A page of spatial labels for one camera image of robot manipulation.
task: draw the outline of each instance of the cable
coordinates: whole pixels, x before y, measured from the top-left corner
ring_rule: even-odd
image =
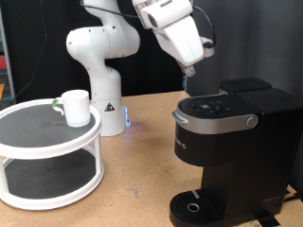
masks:
[[[215,32],[215,28],[212,25],[209,17],[207,16],[207,14],[201,8],[199,8],[197,6],[194,6],[193,8],[197,9],[198,11],[200,11],[206,17],[206,20],[209,23],[209,26],[210,26],[210,29],[211,29],[211,34],[212,34],[212,45],[210,46],[210,48],[215,47],[215,45],[216,45],[216,32]]]
[[[132,16],[132,15],[129,15],[129,14],[124,14],[124,13],[120,13],[120,12],[115,12],[115,11],[111,11],[111,10],[104,9],[104,8],[98,8],[98,7],[92,7],[92,6],[84,5],[84,4],[83,4],[83,0],[80,0],[80,5],[81,5],[82,7],[84,7],[84,8],[99,9],[99,10],[107,11],[107,12],[113,13],[113,14],[115,14],[115,15],[123,16],[123,17],[128,17],[128,18],[133,18],[133,19],[140,19],[138,16]]]
[[[44,52],[45,50],[45,44],[46,44],[46,41],[47,41],[47,32],[46,32],[46,27],[45,27],[45,13],[44,13],[44,9],[43,9],[43,4],[42,4],[42,0],[40,0],[40,5],[41,5],[41,13],[42,13],[42,17],[43,17],[43,24],[44,24],[44,31],[45,31],[45,41],[44,41],[44,44],[40,50],[40,53],[39,53],[39,56],[38,56],[38,59],[36,61],[36,65],[35,65],[35,68],[34,68],[34,72],[31,76],[31,79],[29,81],[29,83],[23,88],[21,89],[21,91],[15,96],[15,98],[11,101],[11,103],[9,104],[10,106],[14,103],[14,101],[16,100],[16,98],[24,92],[24,90],[31,84],[31,82],[35,79],[36,77],[36,73],[37,73],[37,69],[38,69],[38,64],[39,64],[39,61],[41,59],[41,56],[42,56],[42,53]]]

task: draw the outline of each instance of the single-serve coffee machine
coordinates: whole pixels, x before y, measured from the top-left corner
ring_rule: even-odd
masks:
[[[175,196],[175,227],[227,227],[280,212],[303,126],[303,102],[260,79],[222,82],[181,100],[175,153],[203,166],[201,189]]]

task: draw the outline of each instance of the blue led light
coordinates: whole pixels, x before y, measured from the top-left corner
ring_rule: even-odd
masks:
[[[131,121],[129,120],[129,113],[127,111],[127,107],[125,106],[125,119],[126,119],[126,125],[131,125]]]

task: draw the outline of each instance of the black mesh tray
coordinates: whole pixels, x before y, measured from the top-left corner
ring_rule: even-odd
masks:
[[[9,193],[34,200],[69,194],[95,175],[95,157],[83,148],[49,159],[13,160],[6,167]]]

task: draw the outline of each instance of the white mug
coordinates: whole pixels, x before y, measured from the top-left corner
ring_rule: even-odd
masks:
[[[57,103],[63,104],[64,111],[57,107]],[[89,108],[89,94],[83,90],[72,90],[62,94],[53,100],[53,109],[64,115],[67,125],[70,127],[82,127],[91,120]]]

